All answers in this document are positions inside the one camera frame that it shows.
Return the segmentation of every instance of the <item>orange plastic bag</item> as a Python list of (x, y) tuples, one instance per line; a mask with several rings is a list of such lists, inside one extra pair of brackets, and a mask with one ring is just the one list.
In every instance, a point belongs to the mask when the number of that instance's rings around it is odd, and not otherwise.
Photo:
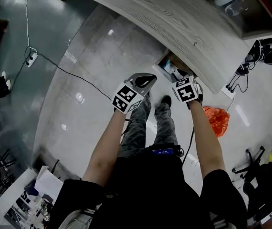
[(204, 112), (217, 137), (221, 137), (227, 130), (230, 115), (224, 109), (204, 107)]

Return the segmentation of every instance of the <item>chair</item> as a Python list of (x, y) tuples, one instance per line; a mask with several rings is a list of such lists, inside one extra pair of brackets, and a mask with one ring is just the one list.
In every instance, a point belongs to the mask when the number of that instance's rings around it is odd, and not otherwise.
[[(263, 146), (260, 147), (261, 152), (256, 160), (253, 160), (249, 149), (246, 153), (249, 155), (250, 164), (248, 167), (232, 172), (235, 174), (247, 172), (241, 175), (245, 180), (243, 191), (249, 198), (247, 217), (254, 217), (255, 221), (263, 219), (272, 212), (272, 162), (260, 165), (261, 157), (265, 151)], [(257, 180), (257, 188), (251, 182), (253, 179)]]

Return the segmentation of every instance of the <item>shoe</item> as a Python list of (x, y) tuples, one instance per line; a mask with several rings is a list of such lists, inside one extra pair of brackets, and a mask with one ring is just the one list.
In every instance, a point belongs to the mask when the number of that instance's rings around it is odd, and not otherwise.
[(6, 85), (7, 85), (8, 89), (9, 89), (9, 91), (10, 91), (11, 90), (11, 81), (7, 80)]
[(3, 72), (1, 73), (1, 76), (3, 76), (3, 78), (4, 78), (5, 80), (7, 79), (7, 74), (6, 74), (5, 71), (3, 71)]
[(169, 105), (169, 107), (171, 107), (171, 105), (172, 105), (171, 97), (168, 96), (168, 95), (165, 95), (165, 96), (163, 97), (163, 99), (161, 100), (161, 103), (166, 103), (166, 104)]

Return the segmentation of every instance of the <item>power strip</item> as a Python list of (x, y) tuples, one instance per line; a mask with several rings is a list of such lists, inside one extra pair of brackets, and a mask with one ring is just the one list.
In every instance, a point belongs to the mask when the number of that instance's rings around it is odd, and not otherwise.
[(34, 61), (36, 60), (37, 58), (37, 53), (34, 52), (32, 55), (31, 55), (32, 59), (29, 59), (28, 63), (29, 65), (27, 65), (29, 68), (32, 66), (32, 64), (34, 63)]
[(224, 93), (224, 94), (226, 94), (229, 98), (231, 98), (231, 99), (233, 99), (234, 98), (234, 96), (235, 96), (235, 91), (232, 93), (232, 92), (230, 92), (227, 88), (226, 88), (226, 86), (224, 86), (223, 88), (222, 88), (222, 92)]

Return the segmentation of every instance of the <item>black t-shirt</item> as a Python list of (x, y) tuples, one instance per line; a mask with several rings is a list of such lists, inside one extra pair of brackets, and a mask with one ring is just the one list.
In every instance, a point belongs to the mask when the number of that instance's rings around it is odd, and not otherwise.
[(245, 203), (223, 170), (203, 180), (201, 196), (184, 181), (180, 158), (148, 156), (118, 158), (105, 188), (66, 180), (51, 212), (50, 228), (58, 228), (78, 209), (95, 209), (90, 229), (214, 228), (225, 219), (246, 228)]

